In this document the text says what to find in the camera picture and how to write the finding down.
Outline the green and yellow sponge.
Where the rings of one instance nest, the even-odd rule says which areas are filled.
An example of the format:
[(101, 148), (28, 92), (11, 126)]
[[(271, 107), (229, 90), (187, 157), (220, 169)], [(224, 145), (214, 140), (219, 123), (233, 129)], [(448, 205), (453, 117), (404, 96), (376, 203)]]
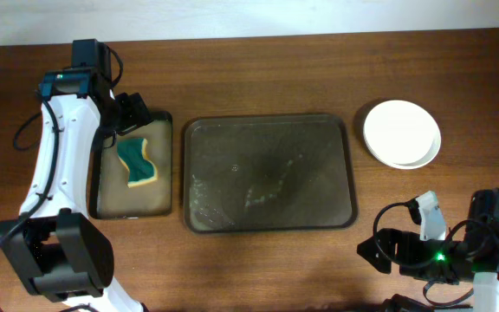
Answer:
[(117, 145), (120, 163), (128, 172), (129, 188), (147, 185), (158, 179), (158, 168), (148, 157), (147, 145), (148, 140), (145, 138), (122, 140)]

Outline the pink plate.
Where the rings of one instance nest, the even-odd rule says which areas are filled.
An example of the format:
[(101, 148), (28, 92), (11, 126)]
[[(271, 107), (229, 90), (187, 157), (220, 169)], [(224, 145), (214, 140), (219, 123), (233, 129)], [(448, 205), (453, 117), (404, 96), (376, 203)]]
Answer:
[(384, 165), (412, 170), (426, 166), (437, 156), (442, 145), (439, 130), (432, 134), (387, 134), (366, 137), (371, 154)]

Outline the cream white plate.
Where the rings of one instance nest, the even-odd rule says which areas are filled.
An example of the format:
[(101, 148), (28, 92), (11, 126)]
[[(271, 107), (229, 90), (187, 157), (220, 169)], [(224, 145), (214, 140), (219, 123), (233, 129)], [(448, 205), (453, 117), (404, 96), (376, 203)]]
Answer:
[(366, 137), (371, 135), (432, 134), (437, 130), (440, 131), (437, 122), (424, 108), (410, 101), (389, 100), (369, 110), (363, 122), (362, 134), (366, 143)]

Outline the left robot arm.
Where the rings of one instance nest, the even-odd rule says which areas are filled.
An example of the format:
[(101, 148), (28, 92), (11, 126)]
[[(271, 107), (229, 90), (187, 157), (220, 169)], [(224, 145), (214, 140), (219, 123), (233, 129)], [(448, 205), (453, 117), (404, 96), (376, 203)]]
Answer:
[(139, 94), (113, 94), (119, 59), (103, 42), (75, 40), (70, 66), (43, 76), (34, 176), (17, 218), (0, 222), (0, 251), (23, 287), (71, 311), (146, 310), (115, 278), (113, 247), (87, 211), (91, 152), (152, 120)]

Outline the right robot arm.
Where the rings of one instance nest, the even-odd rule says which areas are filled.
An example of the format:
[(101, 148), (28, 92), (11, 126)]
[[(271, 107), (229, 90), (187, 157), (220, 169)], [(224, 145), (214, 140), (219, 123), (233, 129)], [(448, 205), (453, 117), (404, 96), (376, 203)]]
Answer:
[(425, 283), (427, 294), (436, 284), (471, 283), (464, 295), (449, 302), (427, 298), (418, 302), (394, 295), (382, 311), (459, 311), (473, 299), (472, 311), (499, 311), (499, 188), (475, 192), (465, 220), (448, 228), (437, 196), (426, 192), (404, 202), (418, 233), (379, 228), (357, 247), (358, 254), (377, 271), (388, 274), (397, 265), (402, 276)]

